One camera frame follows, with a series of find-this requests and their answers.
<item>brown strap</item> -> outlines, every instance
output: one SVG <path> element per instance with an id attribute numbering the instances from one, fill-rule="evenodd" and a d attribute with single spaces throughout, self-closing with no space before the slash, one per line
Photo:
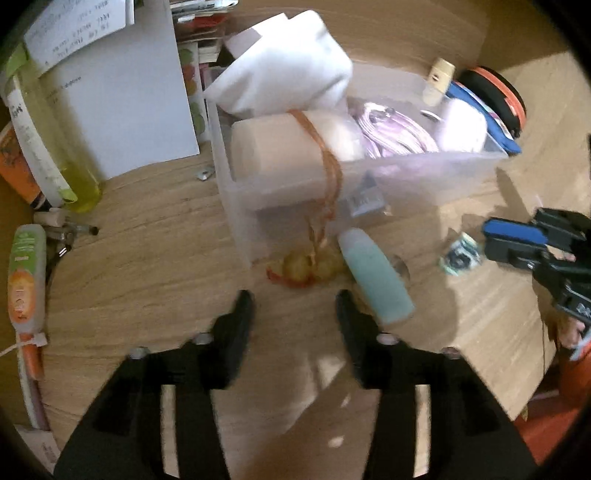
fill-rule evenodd
<path id="1" fill-rule="evenodd" d="M 335 155 L 326 146 L 324 139 L 320 136 L 318 130 L 316 130 L 316 127 L 310 122 L 304 112 L 301 110 L 289 110 L 289 113 L 320 147 L 320 151 L 322 152 L 322 163 L 324 165 L 324 171 L 326 172 L 326 192 L 320 208 L 318 232 L 315 232 L 314 227 L 312 226 L 312 221 L 309 218 L 307 219 L 310 241 L 314 246 L 314 253 L 316 254 L 326 236 L 327 223 L 335 218 L 336 202 L 339 199 L 343 187 L 343 171 L 340 168 L 339 160 L 337 160 Z"/>

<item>yellow liquid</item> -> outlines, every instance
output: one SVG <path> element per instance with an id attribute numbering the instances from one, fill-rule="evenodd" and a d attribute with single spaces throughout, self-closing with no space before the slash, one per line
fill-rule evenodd
<path id="1" fill-rule="evenodd" d="M 16 88 L 21 90 L 24 103 L 47 151 L 78 197 L 77 201 L 66 202 L 63 206 L 79 213 L 92 210 L 102 196 L 100 184 L 90 169 L 89 159 L 81 153 L 74 153 L 66 140 L 29 64 L 18 69 L 7 82 L 7 96 Z"/>

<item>clear plastic box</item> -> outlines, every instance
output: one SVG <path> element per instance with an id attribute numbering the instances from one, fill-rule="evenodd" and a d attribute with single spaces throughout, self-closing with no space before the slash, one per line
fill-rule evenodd
<path id="1" fill-rule="evenodd" d="M 348 97 L 396 105 L 409 102 L 415 111 L 426 109 L 437 113 L 423 103 L 425 85 L 425 79 L 414 73 L 355 63 Z M 256 260 L 285 254 L 299 245 L 309 246 L 306 216 L 313 213 L 318 202 L 260 209 L 259 201 L 266 194 L 297 189 L 302 182 L 324 182 L 324 171 L 302 172 L 298 177 L 273 184 L 261 179 L 234 181 L 228 160 L 234 118 L 209 101 L 207 111 L 217 184 L 232 235 L 245 263 L 250 265 Z M 429 120 L 416 116 L 413 119 L 428 127 Z M 479 154 L 401 155 L 350 162 L 342 164 L 342 169 L 349 186 L 360 183 L 367 172 L 371 172 L 392 214 L 406 216 L 471 195 L 506 157 L 505 151 L 488 136 Z"/>

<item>wooden desk surface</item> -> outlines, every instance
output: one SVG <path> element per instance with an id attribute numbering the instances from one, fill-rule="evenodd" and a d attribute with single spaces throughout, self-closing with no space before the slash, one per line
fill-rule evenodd
<path id="1" fill-rule="evenodd" d="M 483 61 L 502 69 L 525 98 L 523 155 L 501 164 L 497 178 L 470 198 L 369 231 L 411 272 L 417 312 L 390 331 L 418 348 L 459 347 L 511 417 L 554 355 L 540 320 L 540 310 L 549 311 L 547 298 L 538 305 L 526 273 L 487 262 L 451 278 L 439 270 L 437 259 L 451 231 L 478 230 L 489 215 L 526 220 L 540 202 L 589 213 L 591 92 L 556 35 L 543 28 L 537 35 L 559 48 L 536 56 L 525 42 L 518 49 L 528 52 L 525 61 L 500 56 L 498 44 L 484 36 L 479 44 Z M 467 57 L 473 49 L 465 50 Z M 507 58 L 515 61 L 504 63 Z M 89 218 L 102 228 L 100 235 L 80 240 L 59 265 L 50 293 L 51 343 L 43 382 L 56 438 L 61 444 L 68 439 L 132 347 L 179 346 L 228 311 L 239 289 L 248 288 L 257 304 L 248 352 L 232 388 L 214 393 L 232 477 L 358 479 L 378 395 L 359 388 L 343 349 L 334 298 L 344 284 L 293 291 L 270 284 L 262 266 L 245 270 L 216 180 L 195 179 L 197 165 L 208 162 L 205 152 L 109 181 Z M 168 418 L 165 450 L 171 452 Z M 425 459 L 421 450 L 419 467 Z M 174 472 L 174 462 L 167 465 Z"/>

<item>yellow liquid bottle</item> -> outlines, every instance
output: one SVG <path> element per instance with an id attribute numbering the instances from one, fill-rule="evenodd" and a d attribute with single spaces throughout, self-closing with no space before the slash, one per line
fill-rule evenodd
<path id="1" fill-rule="evenodd" d="M 41 189 L 45 184 L 57 190 L 68 210 L 81 213 L 93 209 L 102 195 L 99 182 L 89 160 L 68 143 L 22 45 L 8 60 L 5 71 L 4 96 L 12 124 Z"/>

